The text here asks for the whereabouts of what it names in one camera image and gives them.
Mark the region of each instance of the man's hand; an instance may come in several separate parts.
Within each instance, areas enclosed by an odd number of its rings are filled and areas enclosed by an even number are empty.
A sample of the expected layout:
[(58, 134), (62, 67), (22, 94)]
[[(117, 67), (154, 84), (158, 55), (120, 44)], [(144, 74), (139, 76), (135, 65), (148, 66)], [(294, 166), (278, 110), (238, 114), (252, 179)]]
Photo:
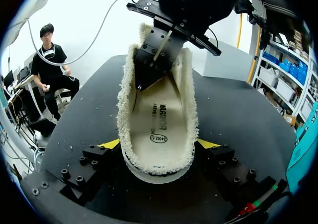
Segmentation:
[(71, 75), (71, 70), (70, 70), (70, 69), (66, 69), (66, 70), (64, 71), (64, 74), (65, 74), (66, 76), (70, 76), (70, 75)]
[(48, 92), (49, 91), (49, 89), (46, 88), (46, 84), (42, 84), (41, 88), (42, 88), (43, 92)]

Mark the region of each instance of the insole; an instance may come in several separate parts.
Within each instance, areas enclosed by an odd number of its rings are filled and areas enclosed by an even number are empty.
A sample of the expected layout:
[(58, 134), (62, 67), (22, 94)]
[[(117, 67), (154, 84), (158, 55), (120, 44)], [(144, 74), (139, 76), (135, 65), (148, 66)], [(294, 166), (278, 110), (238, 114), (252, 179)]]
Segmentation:
[(137, 93), (130, 119), (133, 152), (155, 169), (182, 159), (187, 137), (180, 94), (172, 76)]

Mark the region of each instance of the black t-shirt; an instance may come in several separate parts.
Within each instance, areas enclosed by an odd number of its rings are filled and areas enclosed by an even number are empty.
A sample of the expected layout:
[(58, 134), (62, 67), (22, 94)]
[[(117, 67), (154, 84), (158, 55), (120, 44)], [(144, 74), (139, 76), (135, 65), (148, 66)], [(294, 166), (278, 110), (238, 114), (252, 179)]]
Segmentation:
[[(52, 44), (52, 48), (48, 50), (45, 50), (42, 46), (42, 48), (39, 50), (40, 54), (42, 54), (42, 52), (45, 54), (47, 51), (53, 50), (53, 46), (55, 46), (54, 56), (52, 57), (53, 54), (51, 54), (48, 57), (52, 58), (49, 58), (48, 60), (58, 64), (63, 63), (67, 56), (65, 55), (60, 45)], [(50, 65), (46, 63), (39, 57), (38, 54), (35, 54), (33, 57), (31, 73), (33, 75), (39, 74), (41, 77), (41, 82), (44, 84), (50, 84), (52, 80), (63, 76), (60, 66)]]

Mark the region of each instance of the chair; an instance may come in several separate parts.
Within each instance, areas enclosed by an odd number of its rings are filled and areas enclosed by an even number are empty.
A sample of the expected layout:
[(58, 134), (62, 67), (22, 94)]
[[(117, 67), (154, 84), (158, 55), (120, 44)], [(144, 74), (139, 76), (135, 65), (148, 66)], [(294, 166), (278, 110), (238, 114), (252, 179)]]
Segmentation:
[(61, 108), (65, 109), (65, 106), (69, 104), (69, 101), (62, 101), (62, 98), (61, 98), (61, 93), (67, 92), (67, 91), (69, 91), (69, 90), (64, 89), (64, 88), (61, 88), (61, 89), (55, 91), (55, 93), (54, 93), (55, 99), (57, 99), (58, 102), (59, 102), (59, 103), (58, 103), (58, 108), (59, 108), (59, 110), (60, 110)]

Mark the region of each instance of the yellow cable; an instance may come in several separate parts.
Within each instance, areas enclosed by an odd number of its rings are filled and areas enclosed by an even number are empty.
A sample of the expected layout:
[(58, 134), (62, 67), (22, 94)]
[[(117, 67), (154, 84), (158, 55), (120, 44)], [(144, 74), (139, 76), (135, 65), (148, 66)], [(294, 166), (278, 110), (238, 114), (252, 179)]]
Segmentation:
[(252, 78), (252, 74), (254, 72), (254, 68), (255, 68), (255, 64), (256, 64), (256, 56), (258, 54), (258, 48), (259, 48), (259, 40), (260, 40), (260, 26), (258, 27), (258, 36), (257, 36), (257, 44), (256, 44), (254, 61), (253, 61), (252, 68), (251, 68), (249, 75), (248, 75), (247, 83), (250, 83), (250, 79)]
[(15, 115), (15, 119), (17, 120), (17, 119), (18, 119), (18, 117), (16, 116), (16, 113), (15, 113), (14, 104), (13, 104), (13, 102), (12, 102), (12, 101), (10, 101), (10, 103), (12, 104), (12, 107), (13, 107), (13, 112), (14, 112), (14, 115)]
[(239, 48), (239, 41), (240, 41), (240, 33), (242, 31), (242, 20), (243, 20), (243, 15), (239, 15), (239, 29), (238, 29), (238, 41), (237, 41), (237, 49)]

